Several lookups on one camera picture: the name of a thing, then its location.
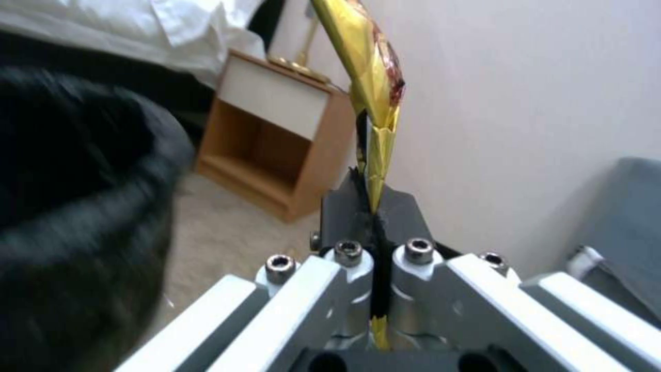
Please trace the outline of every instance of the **nightstand drawer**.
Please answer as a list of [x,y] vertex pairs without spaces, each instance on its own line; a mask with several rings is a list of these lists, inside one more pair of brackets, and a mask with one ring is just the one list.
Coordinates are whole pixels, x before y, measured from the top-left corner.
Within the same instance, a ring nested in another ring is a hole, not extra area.
[[258,64],[230,56],[219,98],[313,140],[329,94]]

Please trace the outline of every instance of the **black fur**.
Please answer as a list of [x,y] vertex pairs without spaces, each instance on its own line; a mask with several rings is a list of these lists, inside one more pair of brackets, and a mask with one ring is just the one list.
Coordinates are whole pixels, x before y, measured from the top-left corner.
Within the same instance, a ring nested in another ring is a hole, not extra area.
[[161,296],[191,157],[143,97],[0,71],[0,369],[114,366]]

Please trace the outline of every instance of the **candy wrapper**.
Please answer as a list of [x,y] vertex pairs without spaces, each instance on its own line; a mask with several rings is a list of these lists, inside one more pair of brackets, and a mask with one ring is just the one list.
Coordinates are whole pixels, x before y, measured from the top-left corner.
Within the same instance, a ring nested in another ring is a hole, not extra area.
[[404,79],[390,43],[357,0],[312,0],[344,68],[358,115],[358,169],[376,212],[395,143]]

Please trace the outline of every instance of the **gray upholstery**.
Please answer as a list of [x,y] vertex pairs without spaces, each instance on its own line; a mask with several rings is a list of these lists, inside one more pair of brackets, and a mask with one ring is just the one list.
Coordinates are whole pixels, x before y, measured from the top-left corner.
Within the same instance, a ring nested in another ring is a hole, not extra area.
[[661,162],[624,158],[580,235],[604,261],[584,282],[661,324]]

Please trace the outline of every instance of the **mounting hole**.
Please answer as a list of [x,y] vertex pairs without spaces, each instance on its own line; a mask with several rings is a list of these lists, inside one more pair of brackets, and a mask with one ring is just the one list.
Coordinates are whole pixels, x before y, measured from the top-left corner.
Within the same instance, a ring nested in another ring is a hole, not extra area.
[[273,266],[275,267],[283,267],[286,265],[289,265],[289,258],[284,257],[284,256],[278,256],[271,261],[273,263]]
[[467,353],[459,358],[459,372],[496,372],[496,366],[489,358],[475,353]]
[[309,372],[346,372],[346,363],[335,353],[317,355],[307,369]]
[[489,263],[493,263],[494,265],[502,265],[502,258],[496,254],[485,254],[485,260]]

